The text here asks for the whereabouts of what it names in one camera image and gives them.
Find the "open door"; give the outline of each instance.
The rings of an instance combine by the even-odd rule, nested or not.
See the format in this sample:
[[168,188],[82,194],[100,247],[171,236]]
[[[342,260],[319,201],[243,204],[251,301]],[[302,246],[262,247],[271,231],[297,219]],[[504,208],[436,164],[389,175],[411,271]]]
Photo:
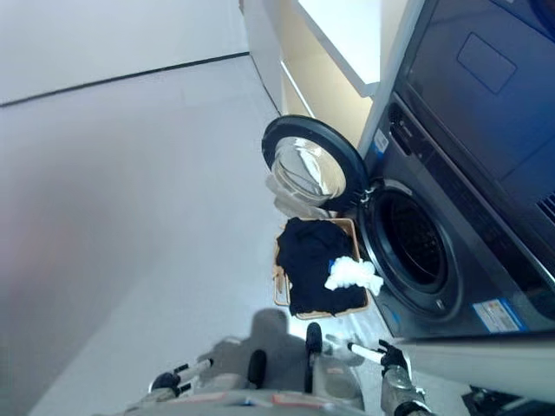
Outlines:
[[279,187],[310,207],[347,211],[369,188],[358,151],[320,120],[301,115],[275,119],[264,132],[262,154]]

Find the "washing machine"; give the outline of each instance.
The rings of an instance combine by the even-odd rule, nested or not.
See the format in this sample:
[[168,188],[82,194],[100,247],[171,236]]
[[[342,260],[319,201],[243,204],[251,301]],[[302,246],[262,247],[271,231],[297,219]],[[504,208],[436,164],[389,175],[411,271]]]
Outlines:
[[364,159],[318,120],[265,131],[282,194],[356,219],[394,336],[555,330],[554,16],[426,1]]

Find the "laundry basket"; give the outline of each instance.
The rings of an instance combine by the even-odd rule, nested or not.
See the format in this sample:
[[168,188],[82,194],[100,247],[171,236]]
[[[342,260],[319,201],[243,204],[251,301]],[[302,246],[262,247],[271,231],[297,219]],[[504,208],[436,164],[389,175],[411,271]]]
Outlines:
[[[349,218],[329,218],[325,219],[324,221],[330,221],[335,225],[338,225],[347,235],[352,238],[353,241],[353,259],[358,261],[361,258],[360,252],[358,250],[358,244],[356,242],[356,230],[355,224],[353,223],[352,219]],[[291,295],[290,295],[290,288],[291,283],[287,274],[285,273],[284,269],[281,266],[278,266],[277,259],[279,253],[279,245],[278,239],[276,238],[276,243],[274,246],[274,264],[273,264],[273,282],[274,282],[274,303],[278,306],[289,306],[291,303]],[[347,314],[352,314],[355,312],[360,312],[361,310],[365,310],[370,305],[369,293],[367,290],[364,290],[365,296],[365,303],[364,306],[360,308],[353,308],[347,309],[343,312],[339,312],[335,315],[332,315],[329,312],[319,312],[314,311],[307,314],[297,314],[296,317],[299,319],[309,320],[309,319],[318,319],[318,318],[326,318],[326,317],[333,317],[333,316],[342,316]]]

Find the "black cloth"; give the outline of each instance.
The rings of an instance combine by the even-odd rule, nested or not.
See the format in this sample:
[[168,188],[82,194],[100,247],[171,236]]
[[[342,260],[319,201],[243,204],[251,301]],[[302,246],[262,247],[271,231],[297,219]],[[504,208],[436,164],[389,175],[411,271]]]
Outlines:
[[366,306],[364,288],[329,290],[324,287],[330,275],[330,262],[338,257],[352,257],[352,239],[330,221],[302,221],[292,218],[277,238],[277,264],[284,268],[291,288],[292,315],[314,311],[332,315]]

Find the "white cloth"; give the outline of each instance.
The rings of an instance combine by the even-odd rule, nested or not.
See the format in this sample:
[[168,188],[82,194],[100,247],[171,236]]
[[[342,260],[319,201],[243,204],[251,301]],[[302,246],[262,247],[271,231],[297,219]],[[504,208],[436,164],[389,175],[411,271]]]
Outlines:
[[339,257],[330,269],[330,277],[325,283],[326,289],[348,288],[349,286],[368,288],[372,295],[378,296],[383,286],[383,279],[375,275],[372,262],[359,260],[356,262],[350,257]]

